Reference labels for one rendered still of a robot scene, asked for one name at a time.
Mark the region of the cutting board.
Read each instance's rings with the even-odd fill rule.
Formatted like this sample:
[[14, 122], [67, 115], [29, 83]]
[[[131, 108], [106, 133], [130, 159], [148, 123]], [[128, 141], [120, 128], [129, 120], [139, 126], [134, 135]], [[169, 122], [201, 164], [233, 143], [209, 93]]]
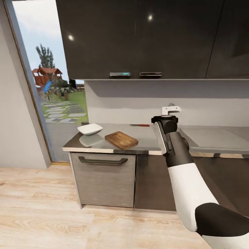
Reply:
[[112, 134], [106, 135], [105, 139], [110, 141], [112, 144], [120, 148], [121, 150], [126, 150], [138, 143], [138, 140], [124, 134], [123, 132], [114, 132]]

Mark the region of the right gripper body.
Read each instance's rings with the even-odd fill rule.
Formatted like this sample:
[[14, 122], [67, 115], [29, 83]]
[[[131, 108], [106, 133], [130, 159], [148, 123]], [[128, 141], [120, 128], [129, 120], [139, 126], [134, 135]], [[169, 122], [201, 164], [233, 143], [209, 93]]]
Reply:
[[[176, 120], [176, 116], [172, 116], [172, 117], [173, 119]], [[154, 123], [155, 123], [155, 121], [158, 121], [158, 119], [160, 119], [160, 116], [154, 116], [153, 118], [154, 118]]]

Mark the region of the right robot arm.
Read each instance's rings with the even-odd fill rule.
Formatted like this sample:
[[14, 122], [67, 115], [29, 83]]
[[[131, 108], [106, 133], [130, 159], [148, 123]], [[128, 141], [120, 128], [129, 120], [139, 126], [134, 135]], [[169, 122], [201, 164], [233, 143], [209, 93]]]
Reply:
[[177, 132], [178, 106], [162, 107], [154, 116], [154, 131], [166, 157], [177, 214], [184, 226], [197, 232], [212, 249], [249, 249], [249, 217], [219, 205], [189, 153], [188, 141]]

